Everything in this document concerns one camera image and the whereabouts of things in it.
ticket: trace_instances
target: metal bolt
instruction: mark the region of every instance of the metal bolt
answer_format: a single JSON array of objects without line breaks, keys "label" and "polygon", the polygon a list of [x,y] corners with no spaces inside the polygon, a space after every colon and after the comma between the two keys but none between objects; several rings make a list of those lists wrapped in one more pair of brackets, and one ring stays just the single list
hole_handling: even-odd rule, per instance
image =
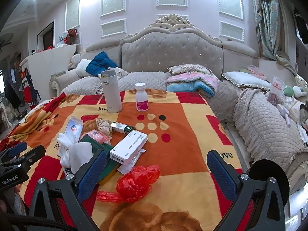
[{"label": "metal bolt", "polygon": [[45,179],[44,178],[39,178],[39,180],[38,180],[39,182],[39,184],[42,184],[42,183],[44,183],[45,182]]},{"label": "metal bolt", "polygon": [[247,174],[241,174],[243,180],[248,180],[249,176]]},{"label": "metal bolt", "polygon": [[66,180],[71,180],[71,179],[73,179],[74,178],[74,175],[73,174],[68,174],[68,175],[66,175]]},{"label": "metal bolt", "polygon": [[270,177],[269,179],[270,179],[271,183],[276,183],[277,182],[277,180],[274,177]]}]

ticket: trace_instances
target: black circle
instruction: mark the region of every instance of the black circle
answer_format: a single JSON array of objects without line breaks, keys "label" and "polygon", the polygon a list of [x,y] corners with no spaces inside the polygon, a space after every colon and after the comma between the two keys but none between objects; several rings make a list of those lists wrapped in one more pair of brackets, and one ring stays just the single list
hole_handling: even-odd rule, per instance
[{"label": "black circle", "polygon": [[283,206],[286,205],[290,193],[289,181],[287,175],[277,163],[270,160],[258,160],[247,173],[253,180],[267,181],[269,177],[274,177],[280,189]]},{"label": "black circle", "polygon": [[164,121],[166,119],[166,116],[160,115],[158,118],[161,119],[162,121]]}]

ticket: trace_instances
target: thermos bottle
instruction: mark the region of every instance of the thermos bottle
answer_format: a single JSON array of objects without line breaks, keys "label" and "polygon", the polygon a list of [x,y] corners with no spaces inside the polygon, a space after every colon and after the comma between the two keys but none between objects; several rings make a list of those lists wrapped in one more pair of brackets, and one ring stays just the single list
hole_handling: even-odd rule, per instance
[{"label": "thermos bottle", "polygon": [[104,97],[109,113],[117,113],[122,110],[122,102],[119,91],[118,77],[114,70],[103,71],[102,85]]}]

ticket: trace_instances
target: green plush toy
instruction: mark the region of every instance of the green plush toy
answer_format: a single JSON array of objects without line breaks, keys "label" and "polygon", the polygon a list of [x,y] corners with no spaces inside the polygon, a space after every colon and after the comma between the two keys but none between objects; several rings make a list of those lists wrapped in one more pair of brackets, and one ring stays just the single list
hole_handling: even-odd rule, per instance
[{"label": "green plush toy", "polygon": [[294,90],[293,87],[291,86],[286,86],[285,89],[283,90],[285,96],[292,97],[294,95]]}]

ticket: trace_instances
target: thermos lid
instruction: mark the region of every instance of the thermos lid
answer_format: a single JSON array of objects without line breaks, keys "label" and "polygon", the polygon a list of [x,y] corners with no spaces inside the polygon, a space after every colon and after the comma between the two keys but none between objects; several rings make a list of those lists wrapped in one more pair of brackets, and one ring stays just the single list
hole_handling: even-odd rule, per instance
[{"label": "thermos lid", "polygon": [[144,82],[139,82],[135,84],[136,89],[145,89],[145,83]]},{"label": "thermos lid", "polygon": [[110,82],[117,82],[118,76],[114,70],[106,70],[101,73],[102,76],[102,83],[108,84]]}]

